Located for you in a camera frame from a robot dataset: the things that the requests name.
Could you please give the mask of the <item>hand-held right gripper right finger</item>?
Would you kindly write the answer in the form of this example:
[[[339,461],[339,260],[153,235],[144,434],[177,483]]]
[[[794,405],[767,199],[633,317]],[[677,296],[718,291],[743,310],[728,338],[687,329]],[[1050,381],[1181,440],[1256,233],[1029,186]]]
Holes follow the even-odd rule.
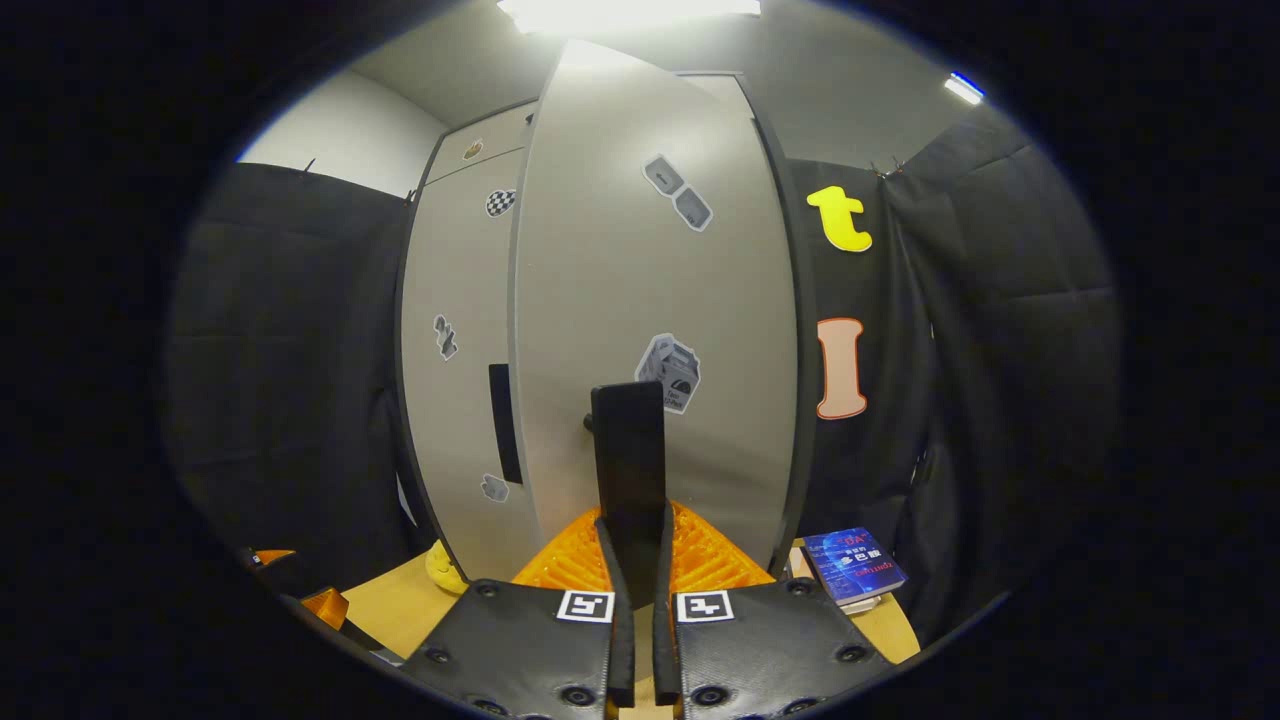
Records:
[[[681,503],[664,521],[654,680],[677,719],[794,719],[890,674],[818,582],[774,579]]]

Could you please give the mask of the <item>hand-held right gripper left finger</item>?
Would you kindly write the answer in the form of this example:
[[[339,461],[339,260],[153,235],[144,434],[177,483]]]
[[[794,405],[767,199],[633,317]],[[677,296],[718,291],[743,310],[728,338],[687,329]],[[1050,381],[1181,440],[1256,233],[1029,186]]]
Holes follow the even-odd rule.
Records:
[[[502,719],[614,719],[632,706],[632,605],[602,510],[572,520],[512,582],[470,582],[401,670]]]

